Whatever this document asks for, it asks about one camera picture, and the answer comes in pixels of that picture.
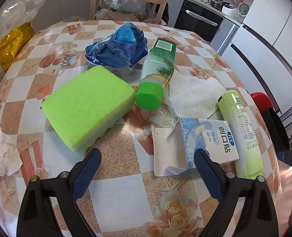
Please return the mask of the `light green tube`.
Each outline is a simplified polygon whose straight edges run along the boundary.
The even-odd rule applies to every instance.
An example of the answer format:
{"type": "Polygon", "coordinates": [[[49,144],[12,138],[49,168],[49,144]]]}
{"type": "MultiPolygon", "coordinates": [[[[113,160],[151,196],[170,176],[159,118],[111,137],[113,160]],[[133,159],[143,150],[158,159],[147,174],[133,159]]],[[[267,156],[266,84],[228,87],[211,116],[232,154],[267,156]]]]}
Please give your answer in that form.
{"type": "Polygon", "coordinates": [[[257,137],[245,105],[237,91],[223,93],[218,108],[232,131],[239,159],[235,161],[239,178],[256,179],[261,175],[263,163],[257,137]]]}

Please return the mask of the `clear plastic bag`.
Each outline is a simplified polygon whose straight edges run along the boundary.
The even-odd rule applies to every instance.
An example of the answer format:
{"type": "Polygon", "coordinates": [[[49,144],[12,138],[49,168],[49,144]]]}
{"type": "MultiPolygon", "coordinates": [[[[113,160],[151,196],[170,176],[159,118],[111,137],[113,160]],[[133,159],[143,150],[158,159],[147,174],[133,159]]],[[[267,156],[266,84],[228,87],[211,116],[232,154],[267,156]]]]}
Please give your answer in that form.
{"type": "Polygon", "coordinates": [[[46,0],[6,0],[0,8],[0,40],[12,29],[32,21],[46,0]]]}

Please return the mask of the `black built-in oven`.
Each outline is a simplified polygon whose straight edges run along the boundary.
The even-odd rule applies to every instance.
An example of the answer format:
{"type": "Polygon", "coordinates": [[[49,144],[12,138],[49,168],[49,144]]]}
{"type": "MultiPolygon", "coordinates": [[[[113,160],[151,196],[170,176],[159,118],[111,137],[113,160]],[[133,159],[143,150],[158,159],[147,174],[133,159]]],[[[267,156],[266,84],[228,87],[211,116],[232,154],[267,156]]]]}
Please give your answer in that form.
{"type": "Polygon", "coordinates": [[[223,18],[198,4],[184,0],[174,28],[192,31],[210,43],[223,18]]]}

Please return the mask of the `white rice cooker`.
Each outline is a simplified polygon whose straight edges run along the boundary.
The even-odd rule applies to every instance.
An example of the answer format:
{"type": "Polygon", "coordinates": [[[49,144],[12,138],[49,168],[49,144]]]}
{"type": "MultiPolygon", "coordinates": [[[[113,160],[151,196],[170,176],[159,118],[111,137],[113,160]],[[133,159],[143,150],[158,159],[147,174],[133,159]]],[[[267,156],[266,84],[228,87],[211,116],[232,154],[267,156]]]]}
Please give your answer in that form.
{"type": "Polygon", "coordinates": [[[242,23],[249,10],[250,7],[247,3],[240,3],[237,8],[230,4],[225,4],[221,12],[229,16],[229,18],[232,18],[237,22],[242,23]]]}

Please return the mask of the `black trash bin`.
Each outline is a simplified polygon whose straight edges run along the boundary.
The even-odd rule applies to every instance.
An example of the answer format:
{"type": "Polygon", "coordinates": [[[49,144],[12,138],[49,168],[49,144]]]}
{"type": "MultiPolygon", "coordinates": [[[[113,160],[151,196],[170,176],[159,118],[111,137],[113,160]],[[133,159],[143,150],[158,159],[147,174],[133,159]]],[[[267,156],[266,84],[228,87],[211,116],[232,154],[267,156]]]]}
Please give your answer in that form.
{"type": "Polygon", "coordinates": [[[282,161],[284,153],[290,150],[289,139],[284,125],[271,107],[268,107],[262,113],[262,117],[271,137],[276,156],[282,161]]]}

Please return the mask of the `white refrigerator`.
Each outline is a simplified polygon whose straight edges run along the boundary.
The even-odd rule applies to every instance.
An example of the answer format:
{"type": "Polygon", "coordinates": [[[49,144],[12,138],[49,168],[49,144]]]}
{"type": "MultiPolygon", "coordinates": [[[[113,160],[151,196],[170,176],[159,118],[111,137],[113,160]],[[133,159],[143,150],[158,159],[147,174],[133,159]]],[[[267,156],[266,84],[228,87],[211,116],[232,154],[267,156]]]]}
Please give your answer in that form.
{"type": "Polygon", "coordinates": [[[249,94],[266,94],[292,133],[292,2],[254,0],[222,55],[249,94]]]}

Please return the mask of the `green cap bottle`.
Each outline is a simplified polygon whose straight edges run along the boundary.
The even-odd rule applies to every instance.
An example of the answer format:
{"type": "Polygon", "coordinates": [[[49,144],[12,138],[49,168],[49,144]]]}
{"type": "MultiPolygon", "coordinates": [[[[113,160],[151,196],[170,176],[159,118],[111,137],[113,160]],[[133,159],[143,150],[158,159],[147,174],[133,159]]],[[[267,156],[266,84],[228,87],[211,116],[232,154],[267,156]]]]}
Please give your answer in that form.
{"type": "Polygon", "coordinates": [[[143,110],[156,110],[161,106],[165,89],[174,73],[176,44],[157,38],[143,63],[135,103],[143,110]]]}

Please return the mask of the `blue plastic bag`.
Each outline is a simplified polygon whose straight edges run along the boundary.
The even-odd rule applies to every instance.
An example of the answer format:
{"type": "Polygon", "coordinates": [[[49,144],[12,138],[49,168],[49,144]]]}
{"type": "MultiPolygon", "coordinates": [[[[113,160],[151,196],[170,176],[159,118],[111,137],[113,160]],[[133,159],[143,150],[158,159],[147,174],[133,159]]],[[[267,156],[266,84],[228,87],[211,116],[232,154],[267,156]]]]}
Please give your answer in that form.
{"type": "Polygon", "coordinates": [[[133,23],[122,25],[114,34],[85,48],[85,58],[90,64],[114,69],[131,68],[147,54],[144,32],[133,23]]]}

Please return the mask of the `white paper towel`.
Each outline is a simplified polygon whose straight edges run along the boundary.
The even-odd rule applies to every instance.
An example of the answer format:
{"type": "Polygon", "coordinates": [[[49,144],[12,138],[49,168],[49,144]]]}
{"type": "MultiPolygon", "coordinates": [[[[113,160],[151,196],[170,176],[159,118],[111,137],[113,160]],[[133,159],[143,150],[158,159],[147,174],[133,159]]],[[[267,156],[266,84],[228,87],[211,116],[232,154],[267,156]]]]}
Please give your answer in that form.
{"type": "Polygon", "coordinates": [[[164,103],[174,117],[207,119],[217,111],[218,99],[225,92],[226,89],[215,78],[202,80],[175,71],[164,103]]]}

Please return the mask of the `green sponge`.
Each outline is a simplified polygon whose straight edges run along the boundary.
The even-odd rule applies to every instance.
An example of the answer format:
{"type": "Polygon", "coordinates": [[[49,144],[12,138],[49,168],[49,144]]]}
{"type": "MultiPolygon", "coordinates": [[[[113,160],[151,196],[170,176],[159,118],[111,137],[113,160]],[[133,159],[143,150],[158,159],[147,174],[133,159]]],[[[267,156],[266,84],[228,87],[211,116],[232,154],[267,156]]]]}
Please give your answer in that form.
{"type": "Polygon", "coordinates": [[[135,91],[102,66],[94,66],[54,91],[41,104],[63,143],[80,155],[133,107],[135,91]]]}

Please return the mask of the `red stool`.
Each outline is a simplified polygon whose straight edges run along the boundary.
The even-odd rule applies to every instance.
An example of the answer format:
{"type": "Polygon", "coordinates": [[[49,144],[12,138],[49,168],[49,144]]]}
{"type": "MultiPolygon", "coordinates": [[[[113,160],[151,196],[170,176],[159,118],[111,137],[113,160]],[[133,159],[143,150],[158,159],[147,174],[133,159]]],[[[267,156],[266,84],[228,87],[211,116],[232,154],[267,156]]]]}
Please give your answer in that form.
{"type": "Polygon", "coordinates": [[[262,92],[255,92],[251,93],[250,96],[256,104],[256,107],[258,108],[260,113],[263,113],[268,108],[274,108],[273,103],[266,94],[262,92]]]}

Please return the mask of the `gold foil bag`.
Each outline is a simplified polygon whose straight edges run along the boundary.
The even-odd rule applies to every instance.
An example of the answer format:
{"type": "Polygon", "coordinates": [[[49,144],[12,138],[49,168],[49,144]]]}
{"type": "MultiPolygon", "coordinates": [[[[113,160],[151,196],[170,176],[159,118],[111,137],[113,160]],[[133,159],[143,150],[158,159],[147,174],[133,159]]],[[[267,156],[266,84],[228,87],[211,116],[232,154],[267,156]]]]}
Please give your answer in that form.
{"type": "Polygon", "coordinates": [[[24,48],[35,32],[31,22],[13,28],[0,40],[0,65],[4,72],[11,66],[18,53],[24,48]]]}

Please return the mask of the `white plaster box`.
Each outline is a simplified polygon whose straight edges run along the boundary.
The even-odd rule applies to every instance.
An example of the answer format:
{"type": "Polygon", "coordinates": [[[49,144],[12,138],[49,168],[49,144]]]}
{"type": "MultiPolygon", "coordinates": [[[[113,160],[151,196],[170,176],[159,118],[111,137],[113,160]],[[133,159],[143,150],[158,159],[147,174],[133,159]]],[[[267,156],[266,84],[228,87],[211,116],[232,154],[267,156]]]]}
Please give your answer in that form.
{"type": "Polygon", "coordinates": [[[227,164],[239,159],[227,121],[181,117],[173,128],[151,127],[154,175],[177,176],[195,168],[196,149],[206,151],[214,162],[227,164]]]}

